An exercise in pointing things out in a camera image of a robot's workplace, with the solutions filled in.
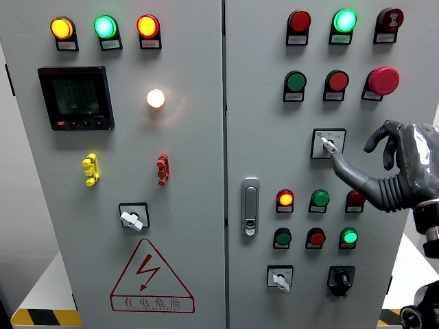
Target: lightning bolt symbol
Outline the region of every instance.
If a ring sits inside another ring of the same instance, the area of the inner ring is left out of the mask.
[[[145,257],[145,260],[143,261],[142,265],[139,267],[139,269],[136,272],[136,275],[142,274],[142,273],[147,273],[147,272],[153,272],[153,274],[150,276],[148,281],[145,284],[142,284],[140,286],[140,291],[143,291],[147,288],[148,282],[151,281],[151,279],[157,274],[158,270],[160,269],[160,267],[155,267],[153,269],[145,269],[146,264],[148,264],[148,262],[151,260],[151,258],[152,258],[152,255],[148,254]]]

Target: gray metal panel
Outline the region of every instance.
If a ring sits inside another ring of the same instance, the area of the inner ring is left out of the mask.
[[[148,13],[160,21],[161,51],[139,49],[136,21]],[[100,50],[101,14],[116,19],[122,51]],[[77,53],[56,51],[49,24],[60,15],[75,23]],[[1,42],[84,328],[225,326],[221,24],[221,1],[0,4]],[[53,132],[37,68],[86,65],[106,67],[115,130]],[[166,95],[160,110],[146,104],[154,88]],[[90,152],[101,171],[91,188],[81,165]],[[164,187],[162,152],[171,170]],[[147,202],[151,227],[123,229],[120,202]],[[112,311],[110,293],[142,238],[194,296],[194,314]]]
[[[373,45],[380,11],[395,6],[405,21],[394,45]],[[349,46],[328,46],[331,20],[342,8],[357,11],[358,24]],[[309,45],[286,47],[288,16],[311,15]],[[362,214],[345,214],[349,187],[334,175],[328,160],[310,160],[313,128],[346,128],[344,154],[353,165],[375,176],[394,175],[382,167],[383,145],[374,154],[362,149],[386,119],[432,122],[438,105],[437,1],[245,1],[226,2],[228,222],[230,327],[374,328],[407,211],[385,214],[366,203]],[[367,75],[383,65],[401,75],[397,90],[381,103],[361,101]],[[324,103],[327,74],[340,69],[350,77],[342,103]],[[307,76],[305,101],[283,103],[283,81],[293,70]],[[241,233],[241,182],[261,183],[259,234]],[[275,198],[283,188],[295,194],[294,213],[276,214]],[[326,214],[307,212],[311,194],[328,190]],[[340,231],[359,232],[357,249],[339,250]],[[272,248],[274,231],[292,232],[290,249]],[[321,227],[322,250],[305,249],[309,229]],[[291,293],[266,284],[267,265],[293,265]],[[327,297],[331,265],[356,268],[348,297]]]

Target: illuminated indicator light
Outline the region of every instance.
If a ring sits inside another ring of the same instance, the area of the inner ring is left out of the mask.
[[[350,206],[361,207],[366,202],[366,198],[357,191],[351,191],[348,194],[348,202]]]
[[[291,242],[291,236],[288,233],[280,233],[276,237],[276,241],[279,245],[287,245]]]
[[[329,86],[335,91],[341,91],[348,86],[349,78],[344,72],[332,74],[329,79]]]
[[[305,32],[311,25],[311,16],[307,12],[299,11],[292,14],[289,26],[298,33]]]
[[[369,77],[369,88],[376,95],[386,96],[393,93],[399,85],[399,73],[390,66],[380,67]]]
[[[146,101],[153,108],[160,108],[165,103],[165,94],[159,89],[153,89],[148,93]]]
[[[345,243],[354,243],[358,239],[357,231],[353,228],[345,228],[342,230],[342,240]]]
[[[99,16],[95,20],[95,31],[103,39],[111,38],[117,31],[116,22],[109,16]]]
[[[73,34],[73,25],[66,17],[56,17],[50,23],[50,30],[55,38],[66,40]]]
[[[347,33],[357,24],[357,14],[352,9],[343,9],[334,17],[334,27],[338,32]]]
[[[315,205],[324,207],[329,203],[329,194],[325,190],[319,190],[313,193],[311,200]]]
[[[288,88],[292,91],[299,91],[305,87],[305,77],[300,73],[293,73],[287,80]]]
[[[294,194],[290,190],[282,190],[277,193],[277,201],[282,206],[291,206],[294,201]]]
[[[326,241],[326,237],[323,233],[315,233],[309,239],[313,245],[322,245]]]
[[[160,25],[157,19],[152,15],[140,16],[137,20],[137,31],[144,38],[153,38],[157,35]]]

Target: yellow and black hazard stripe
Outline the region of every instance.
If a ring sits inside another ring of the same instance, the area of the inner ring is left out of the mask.
[[[401,310],[381,310],[378,326],[400,326],[399,314]]]
[[[35,310],[18,309],[11,318],[16,326],[64,326],[82,327],[80,314],[77,310]]]

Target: white indicator light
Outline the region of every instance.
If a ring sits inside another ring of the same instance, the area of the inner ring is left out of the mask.
[[[153,89],[148,93],[146,101],[153,108],[160,108],[165,103],[165,94],[159,89]]]

